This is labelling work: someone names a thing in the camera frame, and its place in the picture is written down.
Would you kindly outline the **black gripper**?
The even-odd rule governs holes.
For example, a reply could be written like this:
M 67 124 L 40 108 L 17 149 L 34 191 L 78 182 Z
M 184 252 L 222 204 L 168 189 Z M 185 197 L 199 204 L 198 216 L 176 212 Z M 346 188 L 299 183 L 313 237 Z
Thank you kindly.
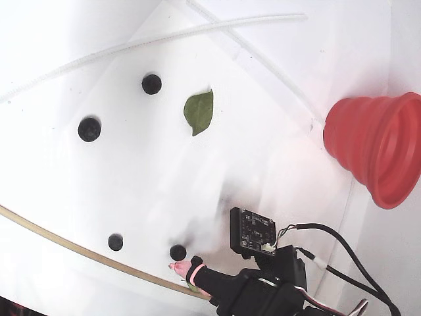
M 208 268 L 193 256 L 168 267 L 186 283 L 210 298 L 218 315 L 296 315 L 307 289 L 305 264 L 293 246 L 278 248 L 273 256 L 256 255 L 257 269 L 242 269 L 226 275 Z

